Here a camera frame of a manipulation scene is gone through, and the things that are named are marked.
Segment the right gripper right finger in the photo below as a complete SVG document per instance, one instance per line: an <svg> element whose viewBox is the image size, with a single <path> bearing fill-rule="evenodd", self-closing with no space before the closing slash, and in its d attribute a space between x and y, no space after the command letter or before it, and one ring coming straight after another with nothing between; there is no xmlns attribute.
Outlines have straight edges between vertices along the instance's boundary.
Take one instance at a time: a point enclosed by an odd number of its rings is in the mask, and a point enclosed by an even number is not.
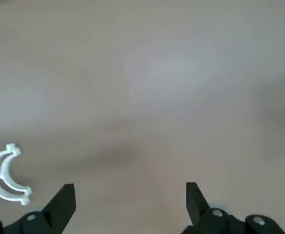
<svg viewBox="0 0 285 234"><path fill-rule="evenodd" d="M184 234L285 234L267 216L251 214L241 221L223 209L212 208L195 182L186 183L186 208L192 224Z"/></svg>

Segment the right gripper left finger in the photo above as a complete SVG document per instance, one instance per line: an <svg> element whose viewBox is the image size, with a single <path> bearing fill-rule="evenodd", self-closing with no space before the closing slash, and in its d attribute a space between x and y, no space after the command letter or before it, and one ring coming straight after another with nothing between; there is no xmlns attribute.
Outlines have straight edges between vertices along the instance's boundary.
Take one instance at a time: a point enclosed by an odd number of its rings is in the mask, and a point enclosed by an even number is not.
<svg viewBox="0 0 285 234"><path fill-rule="evenodd" d="M42 210L29 212L8 226L0 221L0 234L61 234L75 211L75 186L65 184Z"/></svg>

